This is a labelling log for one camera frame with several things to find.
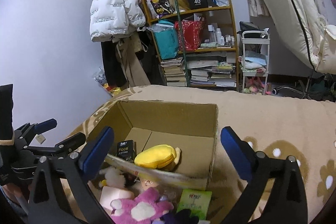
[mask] cardboard box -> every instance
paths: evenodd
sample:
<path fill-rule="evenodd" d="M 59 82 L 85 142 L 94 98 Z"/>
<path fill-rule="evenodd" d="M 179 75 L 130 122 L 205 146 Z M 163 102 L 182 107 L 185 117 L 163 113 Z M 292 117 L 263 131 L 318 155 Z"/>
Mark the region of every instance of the cardboard box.
<path fill-rule="evenodd" d="M 95 126 L 88 141 L 104 126 L 110 126 L 115 137 L 107 163 L 147 180 L 204 190 L 212 172 L 217 112 L 215 104 L 118 101 Z M 117 143 L 124 140 L 136 142 L 137 153 L 159 144 L 179 147 L 180 162 L 174 173 L 136 166 L 113 156 Z"/>

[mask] beige blanket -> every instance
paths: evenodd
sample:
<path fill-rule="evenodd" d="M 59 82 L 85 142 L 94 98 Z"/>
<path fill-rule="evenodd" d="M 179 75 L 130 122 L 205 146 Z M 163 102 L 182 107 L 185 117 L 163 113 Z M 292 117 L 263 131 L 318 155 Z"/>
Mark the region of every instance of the beige blanket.
<path fill-rule="evenodd" d="M 309 221 L 322 209 L 336 187 L 335 103 L 151 85 L 122 91 L 72 134 L 83 132 L 88 135 L 117 100 L 217 104 L 218 132 L 231 126 L 255 151 L 262 150 L 268 156 L 280 159 L 288 155 L 297 158 L 305 183 Z M 212 224 L 224 219 L 245 186 L 246 182 L 239 179 L 218 140 L 209 184 L 213 194 L 208 219 Z M 258 218 L 263 211 L 271 186 L 271 183 L 267 185 L 252 219 Z"/>

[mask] coat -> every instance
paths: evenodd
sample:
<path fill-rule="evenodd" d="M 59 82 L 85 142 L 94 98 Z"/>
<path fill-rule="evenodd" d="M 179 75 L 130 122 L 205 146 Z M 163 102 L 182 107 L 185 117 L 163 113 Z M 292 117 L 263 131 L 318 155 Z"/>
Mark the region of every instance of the coat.
<path fill-rule="evenodd" d="M 129 37 L 146 23 L 138 0 L 93 0 L 90 12 L 93 42 Z"/>

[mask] white rolling cart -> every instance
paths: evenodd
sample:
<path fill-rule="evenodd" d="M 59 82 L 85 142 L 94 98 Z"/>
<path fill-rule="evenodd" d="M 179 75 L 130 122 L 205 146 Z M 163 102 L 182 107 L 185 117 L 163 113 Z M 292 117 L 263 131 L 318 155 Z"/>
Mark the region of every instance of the white rolling cart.
<path fill-rule="evenodd" d="M 268 38 L 245 38 L 246 34 L 250 33 L 257 33 L 257 34 L 265 34 Z M 252 77 L 252 76 L 258 76 L 258 77 L 266 77 L 265 80 L 265 88 L 263 91 L 263 95 L 265 95 L 266 89 L 267 89 L 267 78 L 268 78 L 268 65 L 269 65 L 269 41 L 270 36 L 268 32 L 265 31 L 245 31 L 242 34 L 241 42 L 243 44 L 243 59 L 242 59 L 242 65 L 243 65 L 243 87 L 241 89 L 241 92 L 244 92 L 244 86 L 245 86 L 245 76 Z M 260 45 L 267 45 L 267 57 L 266 57 L 266 72 L 253 72 L 253 71 L 246 71 L 245 69 L 245 45 L 246 44 L 260 44 Z"/>

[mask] black pants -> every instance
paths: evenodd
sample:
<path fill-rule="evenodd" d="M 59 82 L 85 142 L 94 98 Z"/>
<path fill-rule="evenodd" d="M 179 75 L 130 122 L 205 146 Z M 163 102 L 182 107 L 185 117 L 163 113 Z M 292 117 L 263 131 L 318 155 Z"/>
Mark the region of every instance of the black pants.
<path fill-rule="evenodd" d="M 126 78 L 120 63 L 116 58 L 116 43 L 112 41 L 101 42 L 101 52 L 106 80 L 109 86 L 121 87 L 125 85 Z"/>

